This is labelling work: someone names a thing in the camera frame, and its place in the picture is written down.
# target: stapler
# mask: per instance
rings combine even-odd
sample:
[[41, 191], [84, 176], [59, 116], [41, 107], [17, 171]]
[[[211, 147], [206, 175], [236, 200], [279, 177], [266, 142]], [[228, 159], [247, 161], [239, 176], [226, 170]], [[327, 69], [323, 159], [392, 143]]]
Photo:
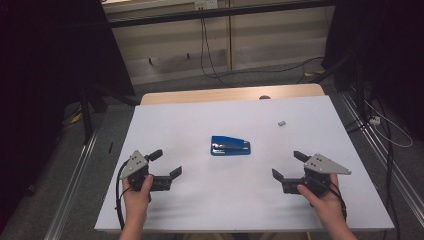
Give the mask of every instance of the stapler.
[[213, 156], [249, 155], [250, 152], [248, 141], [226, 136], [212, 136], [211, 154]]

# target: hand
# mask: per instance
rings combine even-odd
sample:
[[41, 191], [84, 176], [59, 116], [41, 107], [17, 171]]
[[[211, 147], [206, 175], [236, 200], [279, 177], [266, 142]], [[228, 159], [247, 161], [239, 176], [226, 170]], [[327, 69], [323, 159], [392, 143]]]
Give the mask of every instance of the hand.
[[[337, 187], [339, 181], [336, 174], [330, 175], [331, 189], [338, 193]], [[327, 192], [324, 196], [317, 197], [306, 186], [298, 185], [297, 190], [311, 203], [314, 207], [321, 224], [330, 234], [332, 239], [356, 239], [347, 226], [342, 214], [340, 200], [331, 192]]]
[[[147, 218], [149, 192], [153, 184], [153, 176], [148, 175], [139, 192], [129, 189], [124, 193], [126, 220], [120, 239], [140, 239], [141, 230]], [[122, 189], [130, 187], [127, 178], [122, 181]]]

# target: wrist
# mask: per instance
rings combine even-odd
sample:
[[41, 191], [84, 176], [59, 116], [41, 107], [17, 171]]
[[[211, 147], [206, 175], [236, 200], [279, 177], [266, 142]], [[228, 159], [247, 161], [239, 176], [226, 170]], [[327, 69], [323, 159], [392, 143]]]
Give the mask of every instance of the wrist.
[[121, 233], [120, 239], [141, 239], [141, 232], [143, 230], [143, 221], [140, 219], [129, 219], [125, 221], [125, 227]]
[[127, 215], [125, 218], [125, 225], [129, 224], [132, 226], [141, 226], [143, 227], [146, 217], [140, 215]]
[[332, 224], [327, 227], [328, 234], [333, 240], [350, 240], [356, 239], [346, 222], [340, 224]]

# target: white table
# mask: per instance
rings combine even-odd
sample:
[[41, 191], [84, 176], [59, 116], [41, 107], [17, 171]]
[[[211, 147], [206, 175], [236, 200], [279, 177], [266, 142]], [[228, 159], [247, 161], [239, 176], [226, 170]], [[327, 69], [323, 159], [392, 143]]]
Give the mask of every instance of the white table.
[[[278, 122], [287, 124], [280, 127]], [[212, 135], [251, 142], [248, 156], [214, 157]], [[95, 229], [119, 232], [115, 181], [134, 150], [164, 156], [150, 172], [168, 175], [182, 166], [171, 191], [152, 192], [145, 231], [284, 232], [319, 231], [322, 226], [301, 195], [284, 194], [271, 169], [303, 176], [298, 150], [317, 152], [352, 170], [339, 176], [352, 230], [381, 230], [393, 224], [327, 96], [141, 105], [133, 120]]]

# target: cable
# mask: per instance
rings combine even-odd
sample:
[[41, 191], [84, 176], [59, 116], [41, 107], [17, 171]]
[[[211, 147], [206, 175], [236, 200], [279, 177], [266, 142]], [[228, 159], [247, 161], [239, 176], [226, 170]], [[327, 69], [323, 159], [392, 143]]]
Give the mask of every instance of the cable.
[[66, 119], [70, 118], [73, 114], [75, 114], [80, 109], [81, 109], [81, 104], [78, 104], [78, 106], [70, 114], [68, 114], [67, 116], [65, 116], [63, 118], [63, 120], [66, 120]]
[[386, 139], [387, 141], [393, 143], [394, 145], [398, 146], [398, 147], [403, 147], [403, 148], [408, 148], [411, 147], [412, 144], [414, 144], [414, 141], [412, 140], [412, 138], [402, 129], [400, 128], [398, 125], [396, 125], [394, 122], [390, 121], [388, 118], [386, 118], [385, 116], [383, 116], [383, 114], [381, 114], [380, 112], [378, 112], [371, 104], [368, 103], [368, 101], [365, 101], [365, 103], [375, 112], [377, 113], [381, 118], [385, 119], [389, 124], [393, 124], [395, 127], [397, 127], [405, 136], [407, 136], [409, 138], [410, 143], [408, 145], [401, 145], [399, 143], [393, 142], [391, 139], [387, 138], [386, 136], [384, 136], [380, 131], [378, 131], [377, 127], [374, 125], [374, 129], [376, 130], [376, 132], [378, 134], [380, 134], [381, 137], [383, 137], [384, 139]]
[[334, 196], [336, 196], [339, 199], [340, 206], [342, 208], [342, 214], [343, 214], [343, 217], [346, 221], [346, 218], [347, 218], [346, 203], [344, 202], [344, 200], [342, 198], [342, 194], [340, 192], [340, 189], [336, 186], [336, 184], [334, 184], [333, 182], [330, 181], [330, 184], [332, 184], [334, 187], [336, 187], [338, 193], [336, 191], [334, 191], [331, 187], [324, 185], [323, 183], [316, 180], [315, 178], [309, 178], [309, 179], [312, 180], [313, 182], [315, 182], [316, 184], [320, 185], [321, 187], [326, 188], [329, 192], [331, 192]]
[[[215, 71], [215, 68], [214, 68], [214, 65], [213, 65], [213, 62], [212, 62], [212, 57], [211, 57], [211, 54], [210, 54], [210, 48], [209, 48], [209, 42], [208, 42], [208, 36], [207, 36], [205, 19], [202, 18], [200, 20], [201, 20], [201, 24], [202, 24], [202, 52], [201, 52], [201, 57], [200, 57], [200, 65], [202, 67], [202, 72], [208, 78], [218, 78], [218, 80], [223, 85], [225, 85], [225, 86], [235, 87], [235, 86], [232, 86], [232, 85], [230, 85], [228, 83], [223, 82], [222, 79], [221, 79], [222, 77], [226, 77], [226, 76], [230, 76], [230, 75], [234, 75], [234, 74], [244, 74], [244, 73], [279, 73], [279, 72], [290, 71], [290, 70], [294, 70], [294, 69], [299, 68], [299, 67], [303, 67], [302, 78], [296, 82], [296, 84], [297, 84], [297, 83], [299, 83], [303, 79], [303, 75], [305, 74], [305, 69], [304, 69], [305, 64], [307, 64], [309, 62], [312, 62], [314, 60], [317, 60], [317, 59], [323, 59], [324, 58], [324, 57], [310, 58], [310, 59], [305, 60], [302, 64], [296, 65], [294, 67], [286, 68], [286, 69], [281, 69], [281, 70], [267, 70], [267, 71], [266, 70], [250, 70], [250, 71], [242, 71], [242, 72], [230, 72], [230, 73], [224, 73], [224, 74], [218, 75], [216, 73], [216, 71]], [[204, 69], [204, 66], [203, 66], [203, 53], [204, 53], [204, 42], [205, 41], [206, 41], [206, 47], [208, 49], [209, 61], [211, 63], [212, 70], [213, 70], [213, 73], [214, 73], [212, 76], [208, 75], [205, 72], [205, 69]]]
[[118, 220], [119, 220], [119, 225], [121, 226], [121, 230], [123, 230], [125, 226], [124, 216], [122, 215], [122, 208], [121, 208], [121, 197], [128, 190], [128, 188], [124, 192], [122, 192], [121, 196], [119, 196], [119, 176], [121, 176], [122, 170], [127, 165], [127, 163], [128, 163], [128, 160], [122, 164], [121, 168], [119, 168], [118, 175], [116, 177], [116, 186], [115, 186], [116, 187], [115, 189], [116, 208], [115, 209], [118, 214]]
[[305, 77], [305, 65], [306, 65], [307, 63], [310, 63], [310, 62], [312, 62], [312, 61], [314, 61], [314, 60], [322, 59], [322, 58], [324, 58], [324, 57], [316, 57], [316, 58], [306, 59], [306, 60], [302, 63], [302, 76], [300, 77], [300, 79], [299, 79], [299, 80], [297, 80], [297, 82], [296, 82], [295, 84], [299, 84], [299, 83], [303, 80], [303, 78]]
[[121, 201], [121, 199], [122, 199], [122, 196], [124, 196], [124, 193], [126, 193], [128, 190], [130, 190], [131, 189], [131, 187], [128, 187], [127, 189], [125, 189], [122, 193], [121, 193], [121, 196], [119, 196], [119, 201]]
[[330, 24], [328, 23], [327, 8], [328, 8], [328, 7], [325, 7], [325, 8], [324, 8], [325, 23], [327, 23], [327, 27], [330, 29]]
[[[386, 112], [385, 112], [383, 105], [381, 104], [381, 102], [378, 98], [377, 98], [377, 102], [380, 105], [380, 108], [383, 112], [382, 115], [384, 115], [384, 119], [386, 120], [387, 130], [384, 128], [384, 125], [382, 125], [383, 130], [387, 133], [387, 137], [389, 139], [391, 139], [392, 133], [391, 133], [391, 129], [390, 129], [389, 120], [386, 118]], [[392, 197], [392, 193], [391, 193], [391, 182], [392, 182], [393, 165], [394, 165], [392, 141], [388, 142], [386, 163], [387, 163], [387, 172], [386, 172], [386, 192], [387, 192], [387, 196], [386, 196], [385, 207], [386, 207], [387, 211], [390, 208], [393, 212], [393, 218], [394, 218], [394, 221], [395, 221], [395, 228], [396, 228], [396, 239], [400, 240], [401, 239], [400, 224], [399, 224], [399, 219], [398, 219], [398, 216], [397, 216], [397, 212], [396, 212], [396, 209], [395, 209], [395, 206], [394, 206], [394, 201], [393, 201], [393, 197]], [[386, 235], [387, 235], [387, 230], [384, 231], [383, 240], [386, 239]]]
[[200, 56], [200, 65], [202, 67], [202, 71], [203, 71], [203, 73], [205, 74], [206, 77], [210, 77], [206, 74], [205, 69], [203, 68], [203, 46], [204, 46], [204, 40], [206, 40], [206, 47], [208, 48], [209, 61], [211, 63], [212, 71], [213, 71], [214, 75], [216, 76], [216, 78], [218, 78], [219, 82], [221, 82], [223, 85], [233, 88], [234, 87], [233, 85], [223, 82], [222, 79], [220, 78], [220, 76], [218, 76], [218, 74], [216, 74], [215, 67], [213, 66], [213, 62], [212, 62], [211, 51], [209, 49], [209, 42], [208, 42], [208, 35], [207, 35], [207, 32], [206, 32], [205, 19], [202, 18], [202, 19], [200, 19], [200, 21], [202, 23], [202, 53], [201, 53], [201, 56]]
[[371, 116], [368, 117], [368, 119], [365, 122], [363, 122], [360, 126], [354, 128], [354, 129], [350, 129], [350, 130], [346, 129], [346, 132], [347, 133], [353, 133], [355, 131], [358, 131], [359, 129], [362, 129], [363, 127], [365, 127], [370, 122], [370, 120], [371, 120]]

